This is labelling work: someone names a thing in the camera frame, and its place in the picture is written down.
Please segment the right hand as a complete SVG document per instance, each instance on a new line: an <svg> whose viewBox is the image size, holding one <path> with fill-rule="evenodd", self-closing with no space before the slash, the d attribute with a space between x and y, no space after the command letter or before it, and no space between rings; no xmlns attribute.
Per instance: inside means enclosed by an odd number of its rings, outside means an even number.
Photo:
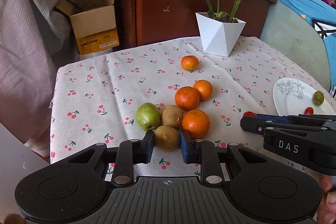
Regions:
<svg viewBox="0 0 336 224"><path fill-rule="evenodd" d="M323 190L321 203L317 210L318 224L335 223L335 189L333 189L333 179L324 174L318 175L318 182Z"/></svg>

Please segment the left hand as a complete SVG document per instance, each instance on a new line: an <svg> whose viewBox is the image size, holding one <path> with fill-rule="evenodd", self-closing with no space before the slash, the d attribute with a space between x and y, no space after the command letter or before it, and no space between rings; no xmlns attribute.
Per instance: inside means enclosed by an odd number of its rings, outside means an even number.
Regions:
<svg viewBox="0 0 336 224"><path fill-rule="evenodd" d="M5 217L3 224L26 224L26 221L18 214L8 214Z"/></svg>

